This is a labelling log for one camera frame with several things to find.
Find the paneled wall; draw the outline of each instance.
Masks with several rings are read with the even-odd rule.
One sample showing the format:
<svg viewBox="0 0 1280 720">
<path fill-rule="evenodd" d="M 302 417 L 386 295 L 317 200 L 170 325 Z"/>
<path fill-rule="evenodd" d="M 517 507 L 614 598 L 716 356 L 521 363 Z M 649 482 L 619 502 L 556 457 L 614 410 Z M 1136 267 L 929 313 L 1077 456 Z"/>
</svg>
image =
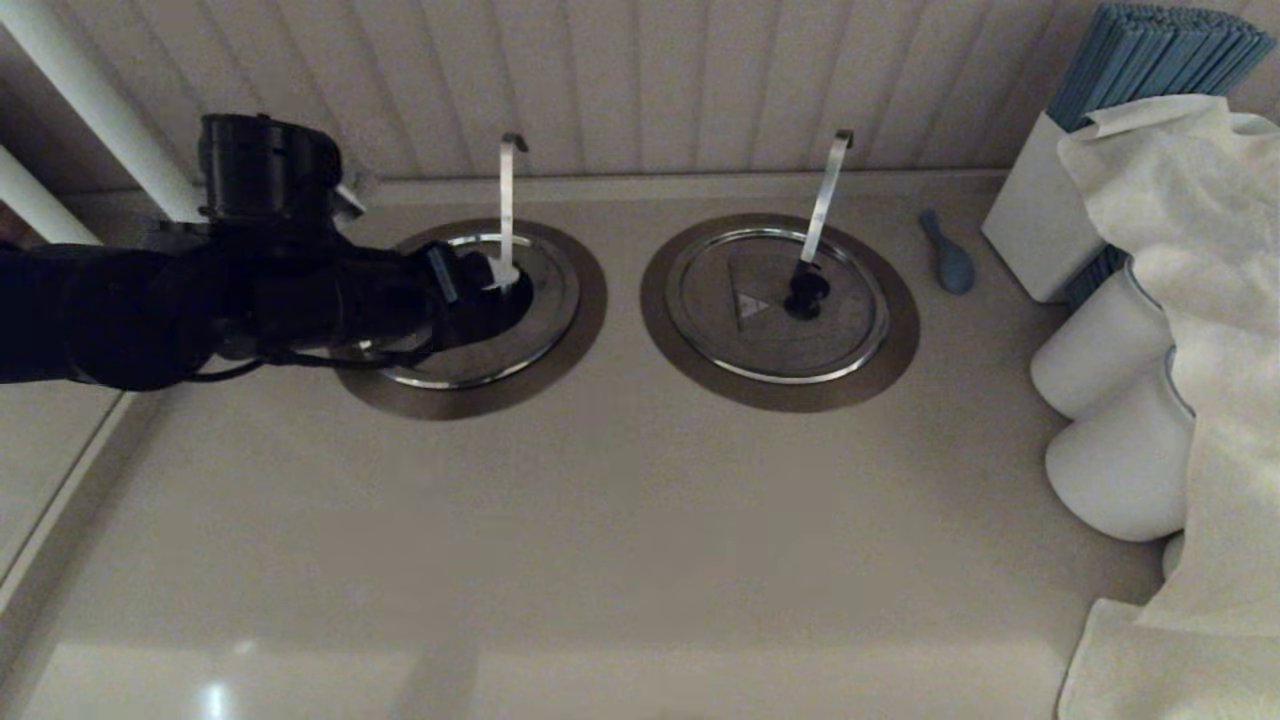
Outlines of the paneled wall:
<svg viewBox="0 0 1280 720">
<path fill-rule="evenodd" d="M 198 118 L 266 111 L 383 178 L 1012 163 L 1096 0 L 52 0 L 196 177 Z M 1280 33 L 1277 0 L 1201 0 Z M 1233 96 L 1280 117 L 1280 59 Z M 131 178 L 0 32 L 0 142 L 58 191 Z"/>
</svg>

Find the round metal lid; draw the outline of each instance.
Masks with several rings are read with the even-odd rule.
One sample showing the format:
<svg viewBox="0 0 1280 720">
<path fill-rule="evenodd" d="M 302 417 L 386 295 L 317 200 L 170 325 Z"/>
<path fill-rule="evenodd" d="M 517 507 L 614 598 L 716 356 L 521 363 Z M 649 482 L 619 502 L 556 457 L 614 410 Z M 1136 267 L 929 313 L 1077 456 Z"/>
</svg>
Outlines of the round metal lid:
<svg viewBox="0 0 1280 720">
<path fill-rule="evenodd" d="M 783 302 L 808 225 L 733 215 L 662 246 L 640 287 L 662 354 L 707 389 L 764 410 L 832 410 L 892 386 L 919 345 L 910 290 L 876 251 L 827 224 L 817 265 L 831 293 L 818 318 L 792 318 Z"/>
<path fill-rule="evenodd" d="M 475 232 L 445 238 L 458 252 L 481 252 L 498 258 L 502 236 L 494 232 Z M 401 252 L 412 252 L 430 242 L 428 237 L 413 237 L 399 246 Z M 568 331 L 577 313 L 580 287 L 577 273 L 568 255 L 547 238 L 535 233 L 515 236 L 515 263 L 529 275 L 534 286 L 534 300 L 525 316 L 515 327 L 483 342 L 438 352 L 412 368 L 381 370 L 388 378 L 412 387 L 428 389 L 462 389 L 499 380 L 524 370 L 547 354 Z M 413 334 L 392 347 L 416 347 L 429 336 Z"/>
<path fill-rule="evenodd" d="M 466 220 L 431 228 L 398 247 L 407 251 L 444 241 L 495 256 L 498 231 L 497 219 Z M 534 283 L 532 304 L 515 327 L 413 368 L 339 370 L 347 389 L 397 415 L 451 420 L 509 407 L 563 377 L 586 355 L 604 324 L 604 272 L 590 251 L 556 228 L 516 220 L 515 236 L 516 265 Z M 404 338 L 392 347 L 412 347 L 421 340 Z M 348 355 L 358 356 L 358 351 Z"/>
<path fill-rule="evenodd" d="M 804 240 L 762 225 L 691 243 L 667 281 L 676 328 L 712 363 L 762 382 L 822 383 L 860 368 L 888 334 L 884 291 L 856 258 L 824 241 L 813 265 L 831 293 L 817 318 L 792 318 L 783 302 Z"/>
</svg>

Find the beige counter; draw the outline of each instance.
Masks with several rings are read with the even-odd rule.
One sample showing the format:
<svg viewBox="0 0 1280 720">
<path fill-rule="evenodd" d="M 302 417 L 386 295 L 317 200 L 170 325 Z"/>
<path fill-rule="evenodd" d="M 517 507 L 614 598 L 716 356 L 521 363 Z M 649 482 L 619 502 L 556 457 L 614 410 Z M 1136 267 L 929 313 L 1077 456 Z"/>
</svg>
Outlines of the beige counter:
<svg viewBox="0 0 1280 720">
<path fill-rule="evenodd" d="M 174 392 L 0 715 L 1050 717 L 1092 600 L 1146 601 L 1158 560 L 1044 478 L 1065 420 L 1028 363 L 1062 314 L 979 236 L 989 184 L 837 200 L 829 222 L 911 287 L 920 347 L 887 392 L 819 415 L 696 386 L 637 297 L 682 228 L 810 200 L 517 200 L 608 277 L 577 368 L 453 423 L 376 411 L 324 370 Z M 977 260 L 966 296 L 931 275 L 927 204 Z M 351 234 L 389 246 L 493 210 L 384 206 Z"/>
</svg>

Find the white container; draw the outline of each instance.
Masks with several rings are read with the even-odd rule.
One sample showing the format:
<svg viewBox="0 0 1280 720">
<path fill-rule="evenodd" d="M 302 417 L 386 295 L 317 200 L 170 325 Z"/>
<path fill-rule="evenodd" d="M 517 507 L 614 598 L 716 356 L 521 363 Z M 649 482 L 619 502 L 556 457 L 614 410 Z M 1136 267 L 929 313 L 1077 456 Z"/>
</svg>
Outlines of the white container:
<svg viewBox="0 0 1280 720">
<path fill-rule="evenodd" d="M 1041 113 L 982 224 L 992 247 L 1039 302 L 1061 302 L 1066 284 L 1105 246 L 1057 156 L 1064 137 L 1066 131 Z"/>
<path fill-rule="evenodd" d="M 1079 420 L 1172 343 L 1165 311 L 1138 284 L 1130 258 L 1036 352 L 1032 383 L 1055 410 Z"/>
<path fill-rule="evenodd" d="M 1096 529 L 1146 542 L 1187 523 L 1187 456 L 1196 414 L 1172 383 L 1169 348 L 1128 388 L 1071 423 L 1044 452 L 1048 482 Z"/>
<path fill-rule="evenodd" d="M 1165 574 L 1167 580 L 1178 566 L 1183 562 L 1183 547 L 1187 544 L 1187 533 L 1178 533 L 1176 536 L 1169 538 L 1165 544 L 1165 555 L 1160 557 L 1160 570 Z"/>
</svg>

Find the cloth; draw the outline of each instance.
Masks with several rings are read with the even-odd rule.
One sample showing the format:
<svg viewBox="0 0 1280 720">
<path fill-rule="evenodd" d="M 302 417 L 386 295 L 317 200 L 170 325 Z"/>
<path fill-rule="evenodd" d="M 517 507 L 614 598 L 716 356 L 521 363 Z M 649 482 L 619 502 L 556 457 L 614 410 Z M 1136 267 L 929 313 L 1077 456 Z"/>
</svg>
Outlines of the cloth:
<svg viewBox="0 0 1280 720">
<path fill-rule="evenodd" d="M 1164 306 L 1197 413 L 1181 564 L 1139 623 L 1280 637 L 1280 128 L 1199 95 L 1091 118 L 1059 156 Z"/>
<path fill-rule="evenodd" d="M 1144 628 L 1140 611 L 1093 603 L 1059 698 L 1061 720 L 1275 720 L 1280 638 Z"/>
</svg>

